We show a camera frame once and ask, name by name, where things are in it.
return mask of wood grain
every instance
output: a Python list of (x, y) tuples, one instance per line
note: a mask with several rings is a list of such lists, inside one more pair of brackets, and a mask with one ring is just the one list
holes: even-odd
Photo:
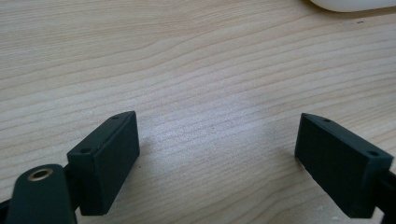
[(396, 155), (395, 22), (300, 0), (2, 1), (0, 200), (135, 110), (142, 154), (79, 223), (378, 223), (346, 217), (293, 148), (308, 112)]

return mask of wooden table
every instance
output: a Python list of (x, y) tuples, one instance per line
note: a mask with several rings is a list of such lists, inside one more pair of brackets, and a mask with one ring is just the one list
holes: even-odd
[(351, 220), (293, 157), (302, 112), (396, 155), (396, 13), (300, 0), (0, 3), (0, 200), (135, 110), (141, 156), (79, 223)]

